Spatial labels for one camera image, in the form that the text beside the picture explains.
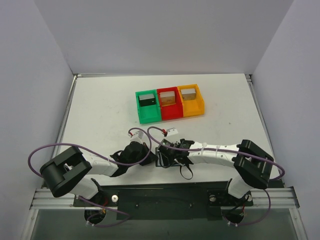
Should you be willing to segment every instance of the white wall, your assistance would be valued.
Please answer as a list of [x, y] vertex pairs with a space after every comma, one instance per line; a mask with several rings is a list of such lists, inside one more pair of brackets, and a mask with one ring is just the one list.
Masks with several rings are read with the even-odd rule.
[[320, 235], [320, 1], [295, 0], [253, 74], [277, 161], [309, 239]]
[[74, 73], [252, 74], [293, 0], [35, 0]]
[[[20, 239], [41, 179], [28, 154], [55, 141], [73, 76], [32, 0], [0, 4], [0, 236]], [[39, 168], [51, 153], [33, 160]]]

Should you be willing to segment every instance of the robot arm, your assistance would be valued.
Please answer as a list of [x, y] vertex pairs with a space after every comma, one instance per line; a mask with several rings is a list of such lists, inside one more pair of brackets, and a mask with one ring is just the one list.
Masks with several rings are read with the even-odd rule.
[[[241, 199], [252, 188], [266, 189], [268, 187], [272, 169], [270, 164], [232, 152], [205, 150], [240, 151], [273, 161], [270, 155], [253, 142], [243, 140], [238, 145], [208, 145], [192, 140], [178, 140], [178, 135], [175, 128], [168, 129], [165, 138], [162, 140], [162, 145], [157, 148], [157, 151], [165, 155], [170, 161], [187, 166], [216, 164], [235, 168], [238, 175], [229, 182], [227, 191], [237, 199]], [[146, 136], [143, 132], [136, 132], [131, 136], [130, 144], [124, 150], [111, 155], [111, 157], [121, 164], [138, 162], [149, 151], [144, 138]], [[183, 151], [170, 149], [166, 146], [183, 149]], [[156, 159], [158, 159], [157, 156], [151, 152], [147, 159], [140, 164], [144, 166]], [[87, 175], [117, 177], [126, 173], [129, 167], [112, 163], [95, 155], [83, 154], [77, 147], [72, 146], [45, 163], [41, 167], [40, 173], [54, 197], [58, 198], [67, 193], [72, 193], [85, 199], [91, 199], [99, 192], [99, 185]]]
[[[169, 149], [165, 146], [184, 151]], [[235, 145], [209, 145], [192, 140], [179, 140], [179, 133], [175, 128], [167, 130], [157, 151], [169, 161], [175, 161], [180, 165], [215, 164], [235, 168], [238, 175], [230, 181], [227, 190], [231, 196], [237, 199], [242, 198], [252, 188], [266, 189], [272, 165], [234, 152], [248, 153], [274, 161], [272, 156], [250, 140], [242, 140], [241, 144]]]

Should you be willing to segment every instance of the wire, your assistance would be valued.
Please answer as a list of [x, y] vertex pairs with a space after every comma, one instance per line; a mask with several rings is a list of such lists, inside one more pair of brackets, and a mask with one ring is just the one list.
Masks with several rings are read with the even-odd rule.
[[174, 161], [174, 162], [172, 162], [172, 163], [171, 163], [170, 165], [168, 165], [168, 166], [162, 165], [162, 160], [163, 160], [162, 156], [165, 156], [165, 158], [168, 159], [168, 157], [167, 157], [166, 155], [163, 155], [162, 152], [158, 151], [159, 165], [160, 165], [160, 167], [162, 167], [163, 169], [168, 169], [168, 168], [172, 167], [174, 164], [176, 164], [176, 162]]
[[226, 212], [225, 216], [228, 215], [228, 214], [230, 214], [230, 213], [232, 213], [234, 210], [236, 210], [236, 209], [237, 209], [238, 207], [240, 207], [241, 205], [244, 206], [245, 203], [248, 201], [248, 199], [249, 199], [249, 196], [248, 196], [245, 200], [239, 202], [234, 208], [228, 210], [228, 211]]
[[265, 214], [262, 217], [260, 217], [257, 220], [251, 221], [251, 222], [244, 222], [244, 223], [239, 223], [239, 224], [235, 224], [233, 222], [230, 222], [225, 216], [223, 216], [223, 218], [225, 220], [227, 220], [228, 222], [230, 222], [231, 225], [237, 226], [237, 227], [248, 226], [248, 225], [257, 224], [257, 223], [261, 222], [263, 219], [265, 219], [268, 216], [268, 214], [270, 213], [270, 210], [271, 210], [271, 198], [270, 198], [270, 195], [265, 189], [263, 189], [263, 191], [266, 193], [266, 195], [268, 197], [269, 206], [268, 206], [268, 210], [265, 212]]
[[[182, 151], [182, 152], [195, 152], [195, 151], [201, 151], [202, 150], [201, 148], [184, 149], [184, 148], [177, 148], [177, 147], [173, 147], [173, 146], [164, 145], [161, 142], [159, 142], [158, 140], [156, 140], [153, 136], [151, 136], [150, 129], [156, 129], [156, 130], [159, 130], [161, 132], [164, 132], [164, 130], [162, 130], [161, 128], [156, 127], [156, 126], [150, 126], [146, 130], [146, 132], [147, 132], [147, 135], [149, 136], [150, 139], [152, 139], [155, 143], [157, 143], [157, 144], [159, 144], [159, 145], [161, 145], [161, 146], [163, 146], [165, 148], [172, 149], [172, 150], [177, 150], [177, 151]], [[240, 154], [240, 155], [243, 155], [243, 156], [246, 156], [246, 157], [250, 157], [250, 158], [253, 158], [253, 159], [256, 159], [256, 160], [259, 160], [259, 161], [262, 161], [262, 162], [265, 162], [265, 163], [268, 163], [268, 164], [271, 164], [271, 165], [274, 165], [278, 169], [280, 169], [281, 173], [280, 173], [279, 176], [277, 176], [275, 178], [272, 178], [270, 180], [278, 180], [278, 179], [282, 178], [286, 173], [285, 169], [282, 166], [280, 166], [278, 163], [276, 163], [274, 161], [271, 161], [271, 160], [269, 160], [267, 158], [262, 158], [262, 157], [259, 157], [259, 156], [255, 156], [255, 155], [243, 152], [243, 151], [235, 151], [235, 150], [230, 150], [230, 149], [217, 149], [217, 148], [211, 148], [211, 147], [205, 147], [203, 150], [204, 151], [214, 151], [214, 152]]]
[[[93, 226], [93, 227], [97, 227], [97, 228], [109, 228], [109, 227], [113, 227], [113, 226], [117, 226], [117, 225], [119, 225], [119, 224], [122, 224], [122, 223], [128, 221], [128, 220], [131, 218], [131, 216], [130, 216], [128, 213], [126, 213], [126, 212], [119, 211], [119, 210], [116, 210], [116, 209], [112, 209], [112, 208], [107, 207], [107, 206], [102, 206], [102, 205], [100, 205], [100, 204], [97, 204], [97, 203], [94, 203], [94, 202], [92, 202], [92, 201], [89, 201], [89, 200], [85, 199], [85, 198], [82, 197], [82, 196], [79, 196], [79, 199], [82, 200], [82, 201], [84, 201], [84, 202], [86, 202], [86, 203], [88, 203], [88, 204], [90, 204], [90, 205], [96, 206], [96, 207], [98, 207], [98, 208], [102, 208], [102, 209], [105, 209], [105, 210], [109, 210], [109, 211], [111, 211], [111, 212], [115, 212], [115, 213], [117, 213], [117, 214], [122, 214], [122, 215], [127, 216], [127, 218], [125, 218], [125, 219], [123, 219], [123, 220], [121, 220], [121, 221], [115, 222], [115, 223], [111, 223], [111, 224], [102, 225], [102, 224], [93, 224], [93, 223], [92, 223], [92, 226]], [[99, 214], [100, 214], [100, 213], [96, 213], [96, 214], [93, 214], [93, 215], [89, 216], [89, 217], [87, 218], [87, 221], [89, 221], [91, 218], [93, 218], [94, 216], [99, 215]]]
[[104, 204], [103, 204], [102, 206], [105, 207], [105, 206], [108, 204], [108, 202], [109, 202], [109, 200], [108, 200], [108, 198], [106, 197], [106, 198], [105, 198], [105, 201], [104, 201]]
[[184, 166], [190, 171], [191, 177], [187, 178], [187, 177], [185, 177], [185, 176], [182, 174], [182, 167], [183, 167], [183, 166], [180, 166], [180, 174], [181, 174], [181, 176], [182, 176], [185, 180], [191, 180], [191, 179], [194, 177], [194, 173], [192, 172], [190, 166], [188, 166], [188, 165], [184, 165]]
[[90, 150], [89, 148], [86, 148], [86, 147], [81, 146], [81, 145], [78, 145], [78, 144], [73, 144], [73, 143], [51, 143], [51, 144], [47, 144], [47, 145], [40, 146], [40, 147], [38, 147], [37, 149], [33, 150], [33, 151], [30, 153], [29, 157], [28, 157], [28, 166], [29, 166], [29, 168], [31, 169], [31, 171], [32, 171], [34, 174], [36, 174], [36, 175], [38, 175], [39, 177], [42, 178], [42, 175], [32, 167], [32, 165], [31, 165], [31, 158], [32, 158], [32, 156], [33, 156], [36, 152], [40, 151], [41, 149], [45, 149], [45, 148], [49, 148], [49, 147], [55, 147], [55, 146], [71, 146], [71, 147], [77, 147], [77, 148], [79, 148], [79, 149], [85, 150], [85, 151], [87, 151], [87, 152], [89, 152], [89, 153], [91, 153], [91, 154], [94, 154], [94, 155], [96, 155], [96, 156], [98, 156], [98, 157], [100, 157], [100, 158], [102, 158], [102, 159], [104, 159], [104, 160], [107, 160], [107, 161], [109, 161], [109, 162], [111, 162], [111, 163], [114, 163], [114, 164], [117, 164], [117, 165], [122, 165], [122, 166], [134, 166], [134, 165], [140, 164], [140, 163], [142, 163], [145, 159], [147, 159], [147, 157], [149, 156], [149, 154], [150, 154], [150, 152], [151, 152], [152, 142], [151, 142], [151, 139], [150, 139], [149, 135], [147, 134], [147, 132], [146, 132], [145, 130], [143, 130], [143, 129], [141, 129], [141, 128], [138, 128], [138, 127], [133, 127], [133, 128], [130, 128], [130, 129], [129, 129], [129, 131], [128, 131], [129, 134], [131, 133], [131, 130], [139, 130], [139, 131], [142, 131], [142, 132], [148, 137], [148, 139], [149, 139], [149, 151], [147, 152], [147, 154], [145, 155], [145, 157], [144, 157], [143, 159], [141, 159], [140, 161], [138, 161], [138, 162], [135, 162], [135, 163], [122, 163], [122, 162], [117, 162], [117, 161], [111, 160], [111, 159], [109, 159], [109, 158], [107, 158], [107, 157], [105, 157], [105, 156], [103, 156], [103, 155], [101, 155], [101, 154], [99, 154], [99, 153], [97, 153], [97, 152], [95, 152], [95, 151], [92, 151], [92, 150]]

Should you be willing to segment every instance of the white cable clip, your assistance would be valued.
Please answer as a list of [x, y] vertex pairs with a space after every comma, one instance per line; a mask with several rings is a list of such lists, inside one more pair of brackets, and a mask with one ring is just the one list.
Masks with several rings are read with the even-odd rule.
[[206, 142], [202, 143], [202, 148], [201, 148], [201, 156], [204, 155], [204, 149], [208, 144]]
[[218, 155], [218, 150], [221, 146], [220, 145], [217, 145], [216, 146], [216, 149], [215, 149], [215, 158], [217, 158], [217, 155]]

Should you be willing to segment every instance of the plastic bin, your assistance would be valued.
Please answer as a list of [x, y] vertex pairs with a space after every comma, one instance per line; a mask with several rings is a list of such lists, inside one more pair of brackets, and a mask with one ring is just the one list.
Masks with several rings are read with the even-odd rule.
[[[163, 106], [160, 99], [160, 93], [171, 92], [171, 91], [174, 92], [175, 104]], [[159, 88], [156, 90], [156, 92], [159, 99], [162, 120], [178, 119], [178, 118], [184, 117], [184, 110], [183, 110], [181, 95], [179, 94], [178, 88], [176, 86]]]
[[[183, 117], [191, 117], [205, 114], [205, 101], [201, 96], [197, 84], [178, 86], [178, 91], [182, 101]], [[184, 100], [181, 94], [182, 89], [195, 89], [194, 100]]]
[[[149, 105], [149, 106], [140, 106], [139, 96], [147, 95], [147, 94], [153, 94], [155, 97], [156, 103], [154, 105]], [[149, 123], [161, 121], [161, 111], [160, 111], [160, 105], [158, 100], [158, 94], [155, 89], [148, 90], [148, 91], [137, 91], [135, 93], [135, 98], [136, 98], [136, 106], [138, 110], [139, 122], [141, 124], [149, 124]]]

